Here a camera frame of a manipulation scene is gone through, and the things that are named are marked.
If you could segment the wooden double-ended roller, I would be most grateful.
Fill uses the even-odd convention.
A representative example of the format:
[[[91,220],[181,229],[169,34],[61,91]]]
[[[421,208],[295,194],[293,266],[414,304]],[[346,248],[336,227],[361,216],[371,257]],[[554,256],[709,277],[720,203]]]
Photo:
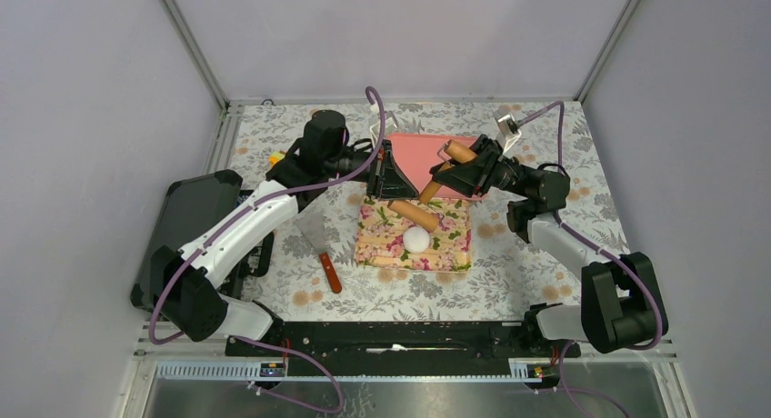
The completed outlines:
[[[450,157],[440,158],[443,161],[450,160]],[[417,204],[407,200],[393,200],[387,203],[387,208],[411,221],[413,224],[426,229],[429,233],[432,233],[439,227],[440,218],[436,214],[429,213],[424,209],[424,206],[428,206],[428,203],[439,194],[441,190],[442,186],[433,182],[431,175],[430,182],[417,197]]]

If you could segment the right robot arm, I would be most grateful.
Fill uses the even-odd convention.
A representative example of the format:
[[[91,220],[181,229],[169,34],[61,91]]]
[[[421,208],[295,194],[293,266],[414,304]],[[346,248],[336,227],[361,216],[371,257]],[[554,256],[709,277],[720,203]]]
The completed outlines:
[[[509,230],[580,282],[579,304],[537,304],[526,312],[521,342],[527,352],[543,356],[557,341],[590,343],[600,353],[658,345],[668,320],[652,261],[639,252],[611,254],[560,216],[570,191],[561,164],[520,164],[484,135],[471,146],[450,140],[437,154],[443,162],[431,169],[432,182],[466,197],[492,188],[518,195],[507,205]]]

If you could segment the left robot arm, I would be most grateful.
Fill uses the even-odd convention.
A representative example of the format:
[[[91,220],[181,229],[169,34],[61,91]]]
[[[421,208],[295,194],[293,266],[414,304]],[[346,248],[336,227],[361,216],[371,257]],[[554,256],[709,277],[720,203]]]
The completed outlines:
[[[396,164],[387,138],[396,125],[392,112],[381,112],[370,137],[351,143],[342,114],[314,113],[302,136],[232,212],[180,248],[163,245],[153,253],[151,270],[160,291],[151,322],[164,317],[194,342],[237,336],[259,354],[276,352],[282,332],[273,316],[259,304],[221,294],[219,287],[259,243],[331,186],[358,182],[374,199],[415,199],[417,190]]]

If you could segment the floral cutting board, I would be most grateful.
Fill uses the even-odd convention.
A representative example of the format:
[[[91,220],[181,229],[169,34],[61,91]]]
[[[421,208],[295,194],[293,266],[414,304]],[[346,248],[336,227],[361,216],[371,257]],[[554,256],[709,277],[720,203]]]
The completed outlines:
[[[359,212],[354,260],[392,269],[464,272],[471,267],[471,204],[435,198],[412,206],[434,216],[437,227],[426,230],[390,209],[387,202],[365,198]]]

